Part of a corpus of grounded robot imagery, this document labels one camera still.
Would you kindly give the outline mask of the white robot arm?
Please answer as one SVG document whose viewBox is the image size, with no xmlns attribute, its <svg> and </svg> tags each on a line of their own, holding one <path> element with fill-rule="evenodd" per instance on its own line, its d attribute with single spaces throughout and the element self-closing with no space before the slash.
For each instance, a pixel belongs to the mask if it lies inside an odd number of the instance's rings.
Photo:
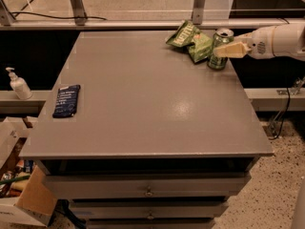
<svg viewBox="0 0 305 229">
<path fill-rule="evenodd" d="M 238 35 L 233 42 L 213 49 L 217 57 L 270 59 L 287 56 L 305 60 L 304 23 L 259 28 Z"/>
</svg>

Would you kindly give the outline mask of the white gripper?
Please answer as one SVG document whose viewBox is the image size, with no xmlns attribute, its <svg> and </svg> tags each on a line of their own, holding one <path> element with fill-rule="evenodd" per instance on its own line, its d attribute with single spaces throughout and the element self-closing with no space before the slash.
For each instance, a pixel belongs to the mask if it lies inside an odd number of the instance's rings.
<svg viewBox="0 0 305 229">
<path fill-rule="evenodd" d="M 216 57 L 242 58 L 246 54 L 254 59 L 274 58 L 273 37 L 275 26 L 264 27 L 237 37 L 241 41 L 217 46 L 213 49 Z"/>
</svg>

